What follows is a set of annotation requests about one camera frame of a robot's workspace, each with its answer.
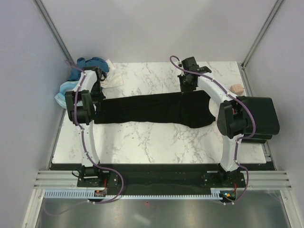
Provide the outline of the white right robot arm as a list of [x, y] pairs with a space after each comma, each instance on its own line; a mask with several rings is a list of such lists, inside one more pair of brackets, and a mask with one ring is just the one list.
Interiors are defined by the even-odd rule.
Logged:
[[218, 183], [223, 187], [235, 181], [232, 171], [240, 167], [238, 146], [243, 139], [249, 139], [256, 133], [256, 123], [250, 110], [237, 96], [228, 91], [211, 76], [185, 71], [178, 76], [183, 93], [194, 91], [197, 87], [205, 91], [219, 107], [217, 127], [223, 135], [223, 152], [220, 165], [223, 172], [218, 174]]

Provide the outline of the black t shirt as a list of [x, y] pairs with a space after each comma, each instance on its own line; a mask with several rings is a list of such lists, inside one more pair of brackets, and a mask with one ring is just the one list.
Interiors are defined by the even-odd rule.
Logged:
[[190, 128], [211, 125], [210, 96], [204, 91], [138, 95], [105, 99], [96, 112], [95, 124], [126, 122], [175, 123]]

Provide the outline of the blue t shirt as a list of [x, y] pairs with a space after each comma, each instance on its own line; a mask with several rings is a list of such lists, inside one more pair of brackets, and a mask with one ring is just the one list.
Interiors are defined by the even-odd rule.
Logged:
[[107, 77], [107, 73], [109, 73], [110, 68], [105, 60], [99, 57], [93, 57], [89, 60], [86, 60], [83, 57], [80, 57], [76, 62], [77, 69], [73, 68], [68, 77], [68, 81], [78, 81], [81, 77], [81, 71], [86, 70], [88, 67], [99, 67], [103, 73], [102, 80]]

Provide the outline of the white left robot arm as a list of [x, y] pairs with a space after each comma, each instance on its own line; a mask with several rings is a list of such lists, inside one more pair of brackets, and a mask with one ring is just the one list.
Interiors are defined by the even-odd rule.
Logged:
[[94, 187], [104, 182], [104, 175], [97, 168], [99, 157], [93, 134], [96, 109], [105, 98], [100, 86], [102, 75], [97, 66], [84, 67], [76, 86], [65, 93], [68, 118], [75, 125], [81, 143], [82, 164], [77, 177], [79, 180], [87, 178]]

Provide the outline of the black and pink drawer box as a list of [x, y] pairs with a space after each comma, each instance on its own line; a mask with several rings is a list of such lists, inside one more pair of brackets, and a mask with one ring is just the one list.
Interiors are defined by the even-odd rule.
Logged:
[[238, 96], [252, 114], [256, 131], [251, 138], [244, 138], [245, 143], [264, 144], [280, 131], [280, 124], [277, 118], [273, 100], [269, 97]]

